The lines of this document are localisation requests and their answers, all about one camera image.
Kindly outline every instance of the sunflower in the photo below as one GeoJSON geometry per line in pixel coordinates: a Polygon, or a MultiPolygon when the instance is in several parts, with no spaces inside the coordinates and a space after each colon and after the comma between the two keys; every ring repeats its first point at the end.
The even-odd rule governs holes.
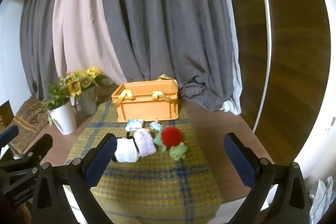
{"type": "Polygon", "coordinates": [[[81,79],[81,86],[83,88],[88,88],[92,84],[92,78],[91,77],[83,77],[81,79]]]}
{"type": "Polygon", "coordinates": [[[81,85],[76,80],[70,80],[68,82],[68,88],[71,96],[80,95],[82,93],[81,85]]]}
{"type": "Polygon", "coordinates": [[[92,78],[96,78],[97,76],[103,74],[103,71],[96,68],[96,67],[92,67],[92,68],[89,68],[86,73],[88,75],[90,75],[92,78]]]}
{"type": "Polygon", "coordinates": [[[71,73],[71,78],[75,79],[76,81],[80,81],[81,78],[84,78],[86,76],[86,72],[83,70],[75,70],[71,73]]]}

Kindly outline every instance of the fabric backdrop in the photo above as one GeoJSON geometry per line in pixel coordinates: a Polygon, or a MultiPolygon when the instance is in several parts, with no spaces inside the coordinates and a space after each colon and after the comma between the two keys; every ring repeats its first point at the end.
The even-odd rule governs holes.
{"type": "Polygon", "coordinates": [[[102,0],[56,0],[53,45],[59,76],[95,66],[117,84],[126,82],[107,29],[102,0]]]}
{"type": "Polygon", "coordinates": [[[226,0],[102,0],[127,81],[166,74],[180,96],[210,111],[233,93],[226,0]]]}
{"type": "Polygon", "coordinates": [[[233,75],[233,94],[230,100],[225,101],[223,106],[220,110],[224,110],[225,112],[232,112],[234,115],[239,115],[242,112],[240,107],[240,95],[242,93],[242,77],[240,74],[240,66],[238,62],[238,39],[236,33],[236,26],[235,26],[235,17],[233,13],[232,1],[227,1],[227,7],[229,10],[229,17],[231,22],[231,34],[232,34],[232,45],[233,45],[233,52],[232,52],[232,75],[233,75]]]}
{"type": "Polygon", "coordinates": [[[48,97],[47,83],[57,78],[53,50],[55,0],[25,0],[20,30],[21,58],[31,94],[48,97]]]}

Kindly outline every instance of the white flower pot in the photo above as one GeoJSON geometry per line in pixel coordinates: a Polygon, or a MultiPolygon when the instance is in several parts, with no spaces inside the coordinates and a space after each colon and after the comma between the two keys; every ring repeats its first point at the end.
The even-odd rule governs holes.
{"type": "Polygon", "coordinates": [[[78,104],[85,115],[93,115],[97,111],[97,98],[95,87],[89,88],[82,92],[78,98],[78,104]]]}
{"type": "Polygon", "coordinates": [[[77,123],[70,100],[65,105],[50,110],[49,113],[54,124],[63,135],[69,135],[76,130],[77,123]]]}

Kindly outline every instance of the gray curtain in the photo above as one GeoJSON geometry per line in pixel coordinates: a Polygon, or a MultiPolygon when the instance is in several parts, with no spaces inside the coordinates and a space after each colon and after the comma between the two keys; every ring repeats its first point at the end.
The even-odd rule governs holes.
{"type": "Polygon", "coordinates": [[[128,81],[166,74],[180,97],[210,111],[233,92],[226,0],[102,0],[109,34],[128,81]]]}
{"type": "Polygon", "coordinates": [[[48,97],[47,83],[57,78],[53,50],[55,0],[25,0],[20,30],[21,58],[33,96],[48,97]]]}

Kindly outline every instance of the stuffed toy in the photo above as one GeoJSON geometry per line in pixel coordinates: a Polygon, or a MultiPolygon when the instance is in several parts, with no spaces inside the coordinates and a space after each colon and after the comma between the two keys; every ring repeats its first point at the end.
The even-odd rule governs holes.
{"type": "Polygon", "coordinates": [[[185,158],[188,147],[182,142],[182,133],[178,128],[167,127],[163,129],[158,121],[152,122],[151,128],[159,131],[154,143],[162,147],[162,152],[169,149],[170,157],[176,161],[185,158]]]}
{"type": "Polygon", "coordinates": [[[133,139],[118,138],[117,143],[117,150],[114,154],[117,162],[136,162],[139,159],[133,139]]]}
{"type": "Polygon", "coordinates": [[[134,141],[139,150],[140,157],[153,155],[156,152],[153,138],[147,129],[141,128],[135,131],[134,141]]]}

